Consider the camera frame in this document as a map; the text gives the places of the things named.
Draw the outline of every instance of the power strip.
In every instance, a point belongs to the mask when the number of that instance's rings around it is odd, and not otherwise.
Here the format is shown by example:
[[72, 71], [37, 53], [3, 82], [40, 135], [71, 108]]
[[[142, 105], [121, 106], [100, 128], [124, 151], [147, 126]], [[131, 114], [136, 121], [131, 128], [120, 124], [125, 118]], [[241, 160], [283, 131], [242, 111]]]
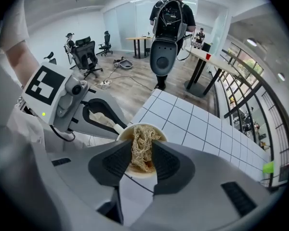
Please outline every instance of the power strip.
[[109, 86], [112, 83], [112, 80], [103, 81], [100, 83], [101, 86]]

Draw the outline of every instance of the table leg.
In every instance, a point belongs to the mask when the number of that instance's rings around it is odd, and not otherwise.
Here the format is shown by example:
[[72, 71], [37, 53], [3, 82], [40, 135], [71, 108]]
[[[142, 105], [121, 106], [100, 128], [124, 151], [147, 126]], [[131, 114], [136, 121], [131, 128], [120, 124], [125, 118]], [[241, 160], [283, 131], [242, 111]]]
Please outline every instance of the table leg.
[[140, 59], [140, 40], [137, 40], [137, 46], [138, 46], [138, 58]]
[[206, 65], [206, 61], [203, 61], [203, 60], [201, 60], [201, 59], [199, 59], [199, 61], [201, 61], [202, 63], [201, 63], [201, 66], [200, 66], [200, 68], [199, 68], [199, 71], [198, 71], [198, 73], [197, 73], [197, 76], [195, 77], [195, 79], [194, 79], [194, 83], [197, 83], [197, 81], [199, 80], [199, 78], [200, 78], [200, 76], [201, 76], [201, 74], [202, 74], [202, 71], [203, 71], [203, 69], [204, 69], [204, 67], [205, 67], [205, 65]]
[[135, 53], [135, 56], [137, 56], [137, 52], [136, 52], [136, 40], [134, 40], [134, 53]]
[[202, 62], [203, 62], [203, 61], [202, 61], [201, 59], [198, 60], [197, 65], [196, 65], [196, 67], [195, 67], [195, 70], [194, 70], [194, 72], [193, 72], [193, 75], [192, 75], [192, 77], [191, 77], [191, 79], [190, 79], [190, 81], [189, 81], [186, 89], [189, 90], [189, 89], [191, 88], [191, 86], [192, 86], [192, 84], [193, 84], [193, 82], [194, 82], [194, 79], [196, 78], [197, 73], [198, 73], [199, 69], [201, 68]]
[[145, 54], [144, 56], [146, 57], [146, 39], [144, 39], [144, 51], [145, 51], [144, 52], [144, 54]]
[[213, 86], [214, 82], [217, 80], [217, 78], [221, 72], [222, 72], [222, 70], [219, 68], [217, 70], [216, 74], [214, 75], [213, 79], [211, 80], [211, 82], [207, 86], [207, 88], [204, 90], [203, 95], [206, 95], [209, 92], [209, 90], [211, 89], [211, 87]]
[[[222, 71], [222, 76], [223, 76], [224, 73], [225, 73], [225, 71]], [[218, 78], [217, 82], [219, 82], [221, 80], [222, 76]]]

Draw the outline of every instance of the desk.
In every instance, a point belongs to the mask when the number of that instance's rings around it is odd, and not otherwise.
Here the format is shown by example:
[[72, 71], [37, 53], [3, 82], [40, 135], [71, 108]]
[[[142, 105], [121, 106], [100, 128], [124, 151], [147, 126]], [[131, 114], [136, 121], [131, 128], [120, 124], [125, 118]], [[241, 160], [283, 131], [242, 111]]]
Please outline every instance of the desk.
[[[204, 97], [205, 95], [207, 95], [207, 93], [209, 92], [209, 90], [213, 86], [214, 82], [217, 80], [221, 71], [225, 71], [225, 72], [228, 72], [228, 73], [230, 73], [232, 75], [236, 75], [236, 76], [238, 75], [236, 70], [231, 65], [222, 61], [217, 56], [210, 54], [211, 57], [209, 60], [207, 60], [206, 56], [209, 53], [206, 51], [203, 51], [200, 49], [195, 49], [195, 48], [192, 48], [191, 46], [186, 47], [185, 50], [190, 52], [193, 56], [196, 56], [199, 58], [191, 79], [184, 83], [186, 90], [197, 97]], [[209, 83], [209, 85], [205, 88], [204, 86], [200, 85], [197, 82], [198, 82], [198, 79], [199, 79], [203, 69], [204, 69], [206, 62], [210, 63], [214, 66], [217, 66], [218, 70], [216, 71], [216, 74], [214, 75], [214, 77], [211, 80], [211, 82]]]
[[[147, 39], [151, 39], [151, 37], [135, 37], [135, 38], [126, 38], [126, 40], [134, 40], [134, 52], [135, 52], [135, 55], [134, 55], [134, 58], [138, 58], [138, 59], [141, 59], [141, 58], [145, 58], [146, 57], [146, 52], [144, 52], [144, 56], [142, 57], [140, 55], [140, 40], [143, 40], [144, 41], [144, 51], [146, 49], [146, 40]], [[137, 55], [137, 52], [136, 52], [136, 41], [137, 41], [137, 46], [138, 46], [138, 55]]]

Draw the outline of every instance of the green object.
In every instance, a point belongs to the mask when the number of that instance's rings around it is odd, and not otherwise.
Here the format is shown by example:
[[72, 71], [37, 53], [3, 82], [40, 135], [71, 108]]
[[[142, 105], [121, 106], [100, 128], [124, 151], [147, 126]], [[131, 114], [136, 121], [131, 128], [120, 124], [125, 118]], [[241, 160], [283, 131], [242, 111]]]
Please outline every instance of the green object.
[[265, 164], [263, 166], [263, 172], [267, 174], [274, 173], [274, 161]]

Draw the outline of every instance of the black office chair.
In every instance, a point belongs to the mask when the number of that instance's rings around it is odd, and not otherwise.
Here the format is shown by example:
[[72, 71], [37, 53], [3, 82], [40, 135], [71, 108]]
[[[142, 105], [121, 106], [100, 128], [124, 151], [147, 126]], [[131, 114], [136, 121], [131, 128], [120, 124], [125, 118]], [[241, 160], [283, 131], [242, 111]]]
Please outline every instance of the black office chair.
[[102, 72], [103, 69], [95, 68], [97, 64], [97, 58], [94, 53], [95, 42], [91, 41], [90, 37], [87, 37], [77, 40], [75, 42], [75, 45], [76, 47], [72, 49], [71, 53], [73, 55], [76, 66], [79, 69], [87, 70], [84, 74], [85, 78], [91, 73], [93, 73], [95, 77], [97, 77], [95, 71], [100, 70]]
[[103, 50], [103, 51], [97, 53], [96, 55], [101, 54], [101, 56], [102, 55], [107, 56], [107, 53], [111, 53], [111, 54], [113, 53], [112, 51], [109, 50], [111, 48], [111, 44], [109, 43], [110, 42], [110, 34], [108, 33], [108, 31], [105, 32], [104, 38], [105, 38], [105, 45], [102, 46], [103, 44], [99, 44], [101, 46], [99, 49]]
[[57, 60], [53, 57], [53, 52], [50, 52], [50, 54], [46, 57], [44, 57], [44, 59], [48, 59], [50, 63], [57, 65]]

